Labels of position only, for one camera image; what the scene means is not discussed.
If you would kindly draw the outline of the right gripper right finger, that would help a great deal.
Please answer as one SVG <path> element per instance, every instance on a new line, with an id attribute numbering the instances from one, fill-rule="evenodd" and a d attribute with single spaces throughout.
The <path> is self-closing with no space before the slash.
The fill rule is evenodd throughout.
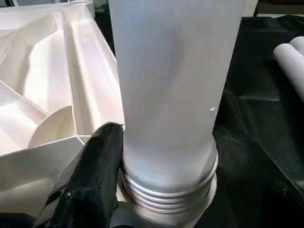
<path id="1" fill-rule="evenodd" d="M 302 197 L 264 148 L 244 134 L 216 128 L 218 191 L 213 228 L 302 228 Z"/>

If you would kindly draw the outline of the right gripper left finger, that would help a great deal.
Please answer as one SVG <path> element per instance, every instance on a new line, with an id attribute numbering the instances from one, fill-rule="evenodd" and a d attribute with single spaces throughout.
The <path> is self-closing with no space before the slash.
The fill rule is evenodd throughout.
<path id="1" fill-rule="evenodd" d="M 37 228 L 107 228 L 118 206 L 123 126 L 106 123 L 84 144 L 54 185 Z"/>

